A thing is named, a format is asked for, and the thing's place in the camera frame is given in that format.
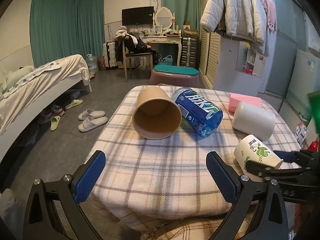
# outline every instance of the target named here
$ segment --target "brown paper cup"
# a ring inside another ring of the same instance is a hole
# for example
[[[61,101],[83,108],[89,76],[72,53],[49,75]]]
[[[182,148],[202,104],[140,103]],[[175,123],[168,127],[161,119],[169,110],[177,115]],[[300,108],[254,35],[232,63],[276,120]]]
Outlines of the brown paper cup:
[[[160,87],[148,87],[138,95],[132,123],[136,132],[144,138],[167,138],[178,129],[181,120],[179,107]]]

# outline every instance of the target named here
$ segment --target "screw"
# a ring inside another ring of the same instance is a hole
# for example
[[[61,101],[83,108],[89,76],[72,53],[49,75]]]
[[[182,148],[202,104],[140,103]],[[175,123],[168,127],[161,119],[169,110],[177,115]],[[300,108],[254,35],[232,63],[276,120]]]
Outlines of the screw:
[[[41,179],[35,179],[35,181],[33,182],[33,184],[38,185],[41,182]]]
[[[248,181],[249,177],[247,175],[241,175],[241,180]]]
[[[271,184],[276,186],[276,185],[278,185],[278,181],[276,181],[275,179],[272,179]]]
[[[63,176],[63,180],[64,180],[64,181],[69,181],[69,180],[71,180],[71,175],[70,175],[70,174],[64,175],[64,176]]]

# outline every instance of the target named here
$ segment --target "plaid tablecloth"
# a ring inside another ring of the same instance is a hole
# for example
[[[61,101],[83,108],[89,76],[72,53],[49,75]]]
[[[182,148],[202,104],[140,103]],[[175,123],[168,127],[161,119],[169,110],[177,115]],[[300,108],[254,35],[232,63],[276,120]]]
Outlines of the plaid tablecloth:
[[[147,230],[166,220],[227,212],[231,204],[223,199],[205,158],[208,152],[216,151],[242,174],[233,151],[246,134],[232,128],[233,115],[227,111],[229,93],[195,89],[223,111],[220,126],[208,138],[199,137],[182,122],[171,137],[148,140],[132,126],[137,97],[146,87],[135,87],[126,95],[88,155],[95,150],[106,154],[106,167],[92,194],[104,208],[136,230]],[[178,89],[161,88],[169,97]],[[292,132],[273,107],[263,100],[262,107],[276,115],[275,130],[264,143],[271,150],[299,150]]]

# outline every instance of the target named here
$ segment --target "white vanity table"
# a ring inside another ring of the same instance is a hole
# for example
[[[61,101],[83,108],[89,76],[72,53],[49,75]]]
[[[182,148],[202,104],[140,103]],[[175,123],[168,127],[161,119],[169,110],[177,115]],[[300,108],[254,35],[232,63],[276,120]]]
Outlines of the white vanity table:
[[[173,24],[174,16],[172,15],[171,11],[166,7],[161,7],[155,17],[154,17],[154,25],[162,25],[163,30],[167,30],[171,28]],[[182,52],[182,43],[181,43],[181,30],[179,31],[178,37],[167,37],[167,36],[144,36],[142,38],[144,43],[169,43],[169,44],[177,44],[179,51],[177,57],[177,65],[180,63],[181,52]]]

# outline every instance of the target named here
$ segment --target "white puffer jacket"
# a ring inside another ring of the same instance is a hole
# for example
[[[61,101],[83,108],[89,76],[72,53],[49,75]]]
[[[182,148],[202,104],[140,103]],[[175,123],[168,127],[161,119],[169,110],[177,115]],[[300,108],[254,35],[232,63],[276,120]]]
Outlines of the white puffer jacket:
[[[225,8],[226,33],[264,45],[267,16],[259,0],[208,0],[200,24],[214,32]]]

